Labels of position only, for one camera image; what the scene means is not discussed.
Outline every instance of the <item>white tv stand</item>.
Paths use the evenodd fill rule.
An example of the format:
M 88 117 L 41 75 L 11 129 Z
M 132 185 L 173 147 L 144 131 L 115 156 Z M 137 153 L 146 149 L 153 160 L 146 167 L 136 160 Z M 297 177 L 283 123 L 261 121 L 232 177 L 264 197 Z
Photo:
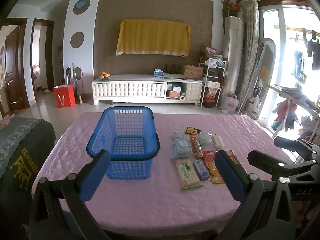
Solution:
M 168 83 L 177 83 L 186 100 L 167 98 Z M 191 103 L 200 104 L 202 80 L 161 78 L 153 75 L 112 75 L 109 81 L 92 82 L 93 102 L 112 100 L 114 103 Z

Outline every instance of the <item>flower arrangement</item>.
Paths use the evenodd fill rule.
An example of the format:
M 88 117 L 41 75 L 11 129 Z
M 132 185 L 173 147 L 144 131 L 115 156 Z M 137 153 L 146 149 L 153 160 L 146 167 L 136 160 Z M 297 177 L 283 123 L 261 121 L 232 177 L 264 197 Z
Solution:
M 242 9 L 242 4 L 240 4 L 240 2 L 233 2 L 233 1 L 230 1 L 228 3 L 228 8 L 230 11 L 232 12 L 236 12 L 236 13 L 239 13 Z

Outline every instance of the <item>blue gripper pad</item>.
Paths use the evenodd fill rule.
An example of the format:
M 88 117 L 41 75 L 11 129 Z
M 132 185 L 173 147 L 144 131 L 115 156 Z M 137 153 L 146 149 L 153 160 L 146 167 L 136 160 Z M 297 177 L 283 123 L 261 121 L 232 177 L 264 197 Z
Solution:
M 91 163 L 86 164 L 78 173 L 77 186 L 82 202 L 89 201 L 96 192 L 111 162 L 110 153 L 101 150 Z
M 248 174 L 240 165 L 234 163 L 225 151 L 218 151 L 215 154 L 214 163 L 233 199 L 243 203 L 249 187 Z

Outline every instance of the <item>patterned curtain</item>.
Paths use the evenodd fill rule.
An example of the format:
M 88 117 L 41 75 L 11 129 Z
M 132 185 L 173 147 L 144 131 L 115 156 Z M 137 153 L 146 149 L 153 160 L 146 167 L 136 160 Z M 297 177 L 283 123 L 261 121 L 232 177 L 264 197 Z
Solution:
M 245 42 L 244 80 L 240 90 L 240 103 L 244 100 L 249 87 L 251 71 L 256 59 L 259 43 L 259 9 L 257 0 L 241 0 L 244 22 L 247 24 Z

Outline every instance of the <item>cylindrical floor air conditioner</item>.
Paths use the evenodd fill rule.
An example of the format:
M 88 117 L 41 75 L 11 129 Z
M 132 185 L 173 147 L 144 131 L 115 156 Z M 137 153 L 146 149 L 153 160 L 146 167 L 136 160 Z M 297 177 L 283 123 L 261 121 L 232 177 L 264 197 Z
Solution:
M 224 77 L 225 83 L 219 98 L 220 104 L 228 95 L 236 92 L 242 56 L 243 35 L 243 21 L 238 17 L 227 17 L 223 44 L 223 57 L 227 58 L 227 69 Z

